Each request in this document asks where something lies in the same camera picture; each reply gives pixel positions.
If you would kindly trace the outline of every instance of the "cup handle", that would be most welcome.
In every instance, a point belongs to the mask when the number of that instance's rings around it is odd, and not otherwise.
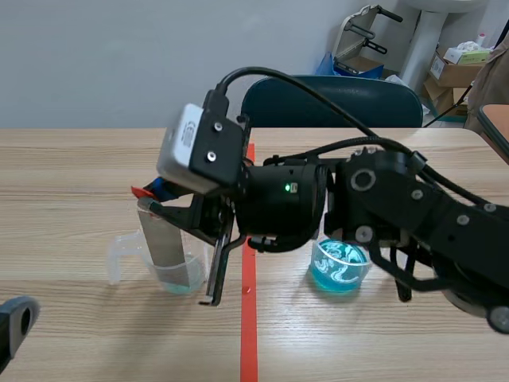
[[[143,234],[140,230],[128,235],[116,236],[110,244],[107,256],[108,280],[111,285],[120,283],[122,272],[120,258],[141,255]]]

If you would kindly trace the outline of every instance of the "clear glass container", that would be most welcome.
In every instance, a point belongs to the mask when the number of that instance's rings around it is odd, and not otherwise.
[[[370,268],[369,255],[362,248],[326,236],[313,242],[309,269],[322,289],[335,292],[356,290]]]

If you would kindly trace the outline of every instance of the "red object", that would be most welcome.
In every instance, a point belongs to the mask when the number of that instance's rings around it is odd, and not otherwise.
[[[255,145],[247,157],[255,161]],[[256,315],[256,251],[243,245],[242,306],[240,314],[240,382],[258,382],[258,323]]]
[[[139,189],[138,187],[130,187],[130,191],[135,195],[138,199],[141,197],[151,197],[152,199],[157,200],[157,198],[151,193],[150,191],[147,191],[146,189]]]

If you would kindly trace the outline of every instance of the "dark blue chair backrest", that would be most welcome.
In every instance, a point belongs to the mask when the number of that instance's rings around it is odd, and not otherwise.
[[[297,78],[368,127],[421,127],[422,106],[409,88],[379,80],[340,76]],[[286,82],[264,79],[244,98],[242,113],[252,127],[350,127],[343,117]]]

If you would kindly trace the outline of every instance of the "white sink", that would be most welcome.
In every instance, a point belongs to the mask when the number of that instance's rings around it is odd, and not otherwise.
[[[427,12],[438,12],[441,14],[462,14],[474,10],[483,5],[487,0],[404,0],[406,4],[425,10]]]
[[[420,94],[445,19],[450,13],[466,13],[482,6],[487,0],[404,0],[422,10],[412,45],[406,55],[401,79]]]

